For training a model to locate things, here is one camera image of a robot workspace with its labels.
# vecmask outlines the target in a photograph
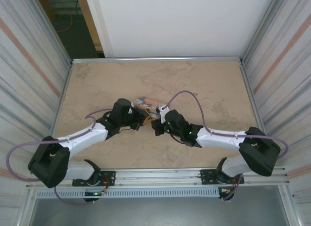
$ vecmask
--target beige stone surface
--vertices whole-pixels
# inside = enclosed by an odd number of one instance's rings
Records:
[[[88,113],[111,108],[118,98],[131,101],[148,96],[160,101],[181,90],[194,92],[202,104],[206,123],[221,130],[247,130],[256,126],[240,68],[224,62],[127,62],[74,64],[55,135],[69,135],[91,124]],[[190,123],[202,124],[196,101],[179,95],[171,109]],[[150,124],[126,130],[77,154],[101,168],[188,168],[216,166],[237,153],[220,148],[190,148],[169,135],[156,137]]]

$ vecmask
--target white panel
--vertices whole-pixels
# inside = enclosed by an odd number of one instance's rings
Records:
[[[106,57],[242,55],[272,0],[88,0]]]

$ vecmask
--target gray metal panel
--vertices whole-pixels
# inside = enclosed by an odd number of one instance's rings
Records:
[[[249,61],[249,58],[252,56],[253,52],[255,51],[257,45],[259,44],[260,40],[262,39],[262,36],[268,29],[270,22],[273,20],[273,18],[276,15],[276,12],[281,5],[283,0],[272,0],[266,14],[264,15],[259,27],[257,28],[251,42],[249,43],[245,54],[242,57],[242,63],[247,65],[247,62]]]
[[[241,187],[231,202],[218,198],[100,199],[70,206],[39,199],[32,226],[286,226],[277,187]]]
[[[208,56],[208,57],[129,57],[129,58],[92,58],[74,59],[75,63],[100,63],[100,62],[172,62],[172,61],[239,61],[238,56]]]

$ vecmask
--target metal frame edge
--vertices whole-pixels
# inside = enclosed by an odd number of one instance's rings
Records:
[[[17,226],[29,226],[30,221],[33,215],[33,211],[35,209],[35,202],[37,191],[36,189],[27,190],[26,202],[23,207],[23,212],[20,216]]]
[[[62,106],[63,106],[63,103],[64,103],[64,99],[65,99],[65,95],[66,95],[66,92],[67,92],[67,88],[68,88],[68,85],[69,85],[69,80],[70,80],[70,77],[71,77],[71,73],[72,73],[72,66],[69,67],[69,71],[68,71],[68,74],[67,74],[67,77],[66,77],[66,80],[65,80],[65,85],[64,85],[61,97],[60,97],[60,102],[59,102],[59,105],[58,105],[58,108],[57,108],[57,111],[56,111],[55,119],[54,119],[53,125],[52,125],[51,130],[50,130],[50,135],[51,136],[54,135],[56,127],[57,127],[57,123],[58,123],[58,120],[59,120],[60,112],[62,111]]]
[[[258,126],[258,128],[261,131],[263,131],[265,134],[267,134],[266,128],[264,126],[263,120],[262,120],[262,118],[260,116],[260,113],[259,113],[256,101],[255,101],[254,93],[253,93],[253,91],[251,89],[251,86],[249,84],[249,80],[248,80],[248,76],[247,76],[246,71],[245,71],[245,67],[242,64],[240,64],[240,70],[241,70],[241,73],[242,73],[242,77],[243,77],[243,81],[244,81],[244,84],[245,84],[246,92],[247,92],[249,101],[251,103],[252,109],[253,109],[253,113],[254,113],[254,116],[255,116],[255,120],[256,120],[257,126]]]
[[[238,56],[202,56],[202,57],[123,57],[123,58],[90,58],[74,59],[75,63],[104,62],[169,62],[169,61],[239,61]]]
[[[278,186],[284,210],[290,226],[304,226],[301,214],[297,208],[296,202],[292,197],[289,186]]]

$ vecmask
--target purple cable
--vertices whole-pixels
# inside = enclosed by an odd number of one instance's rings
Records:
[[[92,112],[92,113],[86,115],[85,119],[88,119],[88,118],[92,118],[93,119],[93,124],[92,124],[91,128],[88,129],[87,131],[79,134],[79,135],[76,135],[76,136],[73,136],[73,137],[69,138],[69,140],[73,140],[73,139],[79,138],[79,137],[81,137],[83,135],[86,135],[88,132],[90,132],[94,128],[94,126],[96,124],[96,119],[93,116],[91,116],[91,115],[93,115],[95,113],[98,113],[98,112],[109,111],[109,110],[111,110],[111,109],[110,108],[100,109],[100,110],[97,110],[95,112]],[[7,167],[8,171],[10,172],[10,174],[13,177],[15,177],[17,180],[25,181],[25,182],[40,181],[39,179],[30,179],[30,178],[26,179],[26,178],[23,178],[21,176],[18,176],[13,171],[13,169],[11,167],[11,164],[10,164],[10,156],[11,156],[12,152],[15,151],[17,148],[20,148],[20,147],[23,147],[23,146],[39,145],[39,144],[54,144],[54,143],[60,143],[60,142],[66,142],[66,141],[68,141],[68,140],[67,139],[62,139],[62,140],[57,140],[57,141],[34,141],[34,142],[26,142],[26,143],[19,144],[19,145],[15,146],[15,147],[11,148],[9,150],[8,154],[6,154],[6,159],[5,159],[6,167]]]
[[[207,127],[206,123],[205,123],[205,117],[204,117],[204,112],[203,112],[203,109],[202,109],[202,106],[198,100],[198,98],[191,92],[191,91],[187,91],[187,90],[183,90],[183,91],[180,91],[178,93],[176,93],[171,99],[170,101],[163,107],[163,109],[167,108],[171,103],[172,101],[176,98],[176,96],[178,96],[179,94],[181,93],[189,93],[191,96],[194,97],[194,99],[196,100],[196,102],[198,103],[198,106],[199,106],[199,109],[201,111],[201,115],[202,115],[202,121],[203,121],[203,126],[204,128],[207,130],[207,132],[213,134],[213,135],[218,135],[218,136],[224,136],[224,137],[232,137],[232,138],[235,138],[236,136],[235,135],[230,135],[230,134],[222,134],[222,133],[216,133],[216,132],[211,132],[211,130]],[[289,146],[287,144],[287,142],[285,142],[284,140],[282,139],[279,139],[277,137],[272,137],[272,136],[266,136],[266,135],[237,135],[238,138],[257,138],[257,139],[272,139],[272,140],[276,140],[276,141],[279,141],[281,143],[283,143],[285,145],[285,151],[278,156],[278,158],[282,158],[283,156],[286,155],[286,153],[288,152],[288,149],[289,149]]]

